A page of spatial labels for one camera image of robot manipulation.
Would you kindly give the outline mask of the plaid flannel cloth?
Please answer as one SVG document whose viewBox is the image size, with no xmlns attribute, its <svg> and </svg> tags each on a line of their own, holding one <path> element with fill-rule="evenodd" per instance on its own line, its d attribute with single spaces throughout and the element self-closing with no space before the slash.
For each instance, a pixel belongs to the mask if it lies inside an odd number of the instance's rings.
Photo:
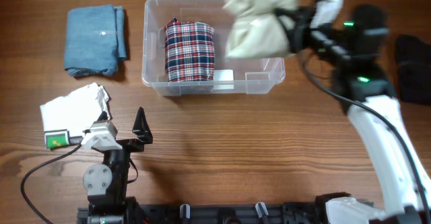
<svg viewBox="0 0 431 224">
<path fill-rule="evenodd" d="M 203 22 L 172 19 L 164 28 L 167 81 L 212 81 L 215 70 L 214 28 Z"/>
</svg>

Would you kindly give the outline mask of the black cloth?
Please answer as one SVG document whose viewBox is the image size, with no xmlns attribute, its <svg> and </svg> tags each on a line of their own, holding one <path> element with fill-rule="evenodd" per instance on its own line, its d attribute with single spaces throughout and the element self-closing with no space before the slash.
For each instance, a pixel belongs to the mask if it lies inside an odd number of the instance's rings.
<svg viewBox="0 0 431 224">
<path fill-rule="evenodd" d="M 401 100 L 430 105 L 430 44 L 415 36 L 399 35 L 395 62 Z"/>
</svg>

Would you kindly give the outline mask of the cream white cloth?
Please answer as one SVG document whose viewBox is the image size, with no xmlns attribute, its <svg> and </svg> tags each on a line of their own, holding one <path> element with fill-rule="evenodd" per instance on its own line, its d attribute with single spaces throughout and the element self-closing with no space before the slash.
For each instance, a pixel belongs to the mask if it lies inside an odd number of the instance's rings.
<svg viewBox="0 0 431 224">
<path fill-rule="evenodd" d="M 231 59 L 285 58 L 292 53 L 284 28 L 295 22 L 277 19 L 277 8 L 294 11 L 299 0 L 224 0 L 223 9 L 233 15 L 234 23 L 226 41 L 226 57 Z"/>
</svg>

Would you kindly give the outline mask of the white cloth with green label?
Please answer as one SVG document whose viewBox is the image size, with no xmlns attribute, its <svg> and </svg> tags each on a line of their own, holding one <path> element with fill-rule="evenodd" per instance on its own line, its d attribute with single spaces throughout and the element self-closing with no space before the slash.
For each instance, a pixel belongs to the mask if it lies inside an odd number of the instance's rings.
<svg viewBox="0 0 431 224">
<path fill-rule="evenodd" d="M 46 148 L 56 149 L 80 144 L 85 130 L 101 115 L 110 115 L 109 100 L 105 88 L 92 83 L 41 105 Z"/>
</svg>

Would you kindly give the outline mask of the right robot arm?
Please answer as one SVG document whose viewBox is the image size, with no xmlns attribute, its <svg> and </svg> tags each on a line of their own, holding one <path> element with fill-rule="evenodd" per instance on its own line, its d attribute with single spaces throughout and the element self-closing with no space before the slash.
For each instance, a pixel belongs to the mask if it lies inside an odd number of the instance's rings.
<svg viewBox="0 0 431 224">
<path fill-rule="evenodd" d="M 318 196 L 317 215 L 322 223 L 429 223 L 430 177 L 410 141 L 392 83 L 377 64 L 388 28 L 379 8 L 363 4 L 354 8 L 342 30 L 323 24 L 317 28 L 316 7 L 295 11 L 276 9 L 278 20 L 292 19 L 285 28 L 292 51 L 310 48 L 333 65 L 331 87 L 323 91 L 339 101 L 361 137 L 384 198 L 377 209 L 346 193 Z"/>
</svg>

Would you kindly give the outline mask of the blue denim cloth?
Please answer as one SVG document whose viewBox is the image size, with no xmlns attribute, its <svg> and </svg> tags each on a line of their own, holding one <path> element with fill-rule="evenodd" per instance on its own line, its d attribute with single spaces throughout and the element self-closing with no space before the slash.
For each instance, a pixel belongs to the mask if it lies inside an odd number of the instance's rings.
<svg viewBox="0 0 431 224">
<path fill-rule="evenodd" d="M 114 75 L 127 58 L 123 7 L 79 7 L 67 14 L 64 69 L 72 77 Z"/>
</svg>

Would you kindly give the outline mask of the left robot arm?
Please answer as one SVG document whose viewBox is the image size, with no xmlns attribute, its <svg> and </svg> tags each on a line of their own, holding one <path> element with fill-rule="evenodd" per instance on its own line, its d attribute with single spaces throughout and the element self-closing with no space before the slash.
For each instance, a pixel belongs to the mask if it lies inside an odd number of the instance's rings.
<svg viewBox="0 0 431 224">
<path fill-rule="evenodd" d="M 83 177 L 87 191 L 88 208 L 77 212 L 78 223 L 117 224 L 149 223 L 145 211 L 136 198 L 127 196 L 129 168 L 136 165 L 132 153 L 143 152 L 145 145 L 153 143 L 152 133 L 142 107 L 138 108 L 132 139 L 116 140 L 117 129 L 103 114 L 84 131 L 81 146 L 104 155 L 100 164 L 90 166 Z"/>
</svg>

